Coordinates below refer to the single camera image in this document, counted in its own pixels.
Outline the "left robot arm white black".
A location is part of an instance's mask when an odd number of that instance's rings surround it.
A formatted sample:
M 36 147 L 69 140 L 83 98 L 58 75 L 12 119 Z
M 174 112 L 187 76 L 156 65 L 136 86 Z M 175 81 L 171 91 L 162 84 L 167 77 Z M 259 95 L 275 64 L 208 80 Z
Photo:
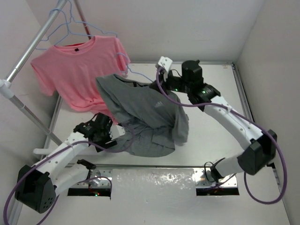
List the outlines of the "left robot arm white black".
M 43 160 L 33 166 L 25 165 L 18 174 L 15 199 L 44 213 L 54 204 L 54 200 L 74 184 L 90 178 L 96 165 L 79 159 L 70 168 L 66 166 L 91 145 L 98 150 L 106 150 L 117 143 L 117 138 L 125 133 L 123 127 L 101 113 L 91 120 L 78 124 L 69 137 Z

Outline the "grey t shirt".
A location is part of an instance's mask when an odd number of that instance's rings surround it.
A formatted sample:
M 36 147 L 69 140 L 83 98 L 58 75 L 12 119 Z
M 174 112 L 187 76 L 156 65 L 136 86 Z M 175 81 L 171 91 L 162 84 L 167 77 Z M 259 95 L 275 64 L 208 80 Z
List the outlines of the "grey t shirt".
M 126 133 L 111 152 L 124 150 L 137 157 L 158 158 L 188 141 L 188 115 L 151 84 L 113 74 L 96 78 L 98 92 Z

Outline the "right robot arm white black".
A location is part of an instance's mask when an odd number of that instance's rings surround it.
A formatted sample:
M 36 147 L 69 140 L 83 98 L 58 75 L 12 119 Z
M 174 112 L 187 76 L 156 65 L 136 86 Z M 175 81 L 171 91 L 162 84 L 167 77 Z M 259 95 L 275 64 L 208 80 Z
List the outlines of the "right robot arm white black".
M 171 91 L 186 93 L 189 107 L 198 107 L 224 127 L 240 144 L 243 152 L 222 158 L 210 167 L 214 182 L 234 173 L 255 175 L 276 155 L 277 135 L 274 131 L 263 131 L 237 113 L 212 85 L 204 82 L 199 60 L 187 60 L 181 65 L 181 76 L 174 76 L 173 61 L 160 57 L 156 64 L 154 85 L 168 100 Z

